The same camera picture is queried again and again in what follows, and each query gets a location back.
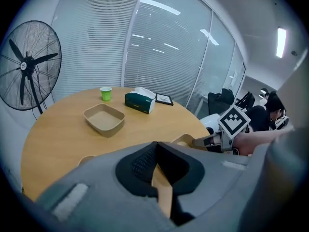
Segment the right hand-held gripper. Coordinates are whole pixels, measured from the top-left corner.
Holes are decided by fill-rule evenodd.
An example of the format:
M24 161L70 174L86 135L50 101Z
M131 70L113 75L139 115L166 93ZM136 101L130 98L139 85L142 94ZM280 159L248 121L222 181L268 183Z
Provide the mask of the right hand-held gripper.
M251 119L240 108L232 105L218 119L219 130L213 135L196 138L192 146L197 149L207 149L216 153L238 154L233 147L234 140L241 132L248 133Z

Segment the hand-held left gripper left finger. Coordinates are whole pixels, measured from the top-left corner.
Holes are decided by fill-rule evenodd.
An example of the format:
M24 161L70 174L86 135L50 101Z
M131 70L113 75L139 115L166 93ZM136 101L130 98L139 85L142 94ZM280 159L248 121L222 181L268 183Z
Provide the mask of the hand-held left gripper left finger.
M157 142L125 156L116 165L115 175L120 184L131 194L142 197L158 197L157 188L151 184L157 165Z

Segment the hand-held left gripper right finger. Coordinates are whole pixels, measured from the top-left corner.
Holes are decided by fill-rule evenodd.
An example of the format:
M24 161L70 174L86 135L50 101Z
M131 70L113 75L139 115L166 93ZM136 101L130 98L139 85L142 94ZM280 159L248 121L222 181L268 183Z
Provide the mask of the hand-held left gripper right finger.
M192 193L204 178L205 169L200 161L166 143L157 143L156 160L175 195Z

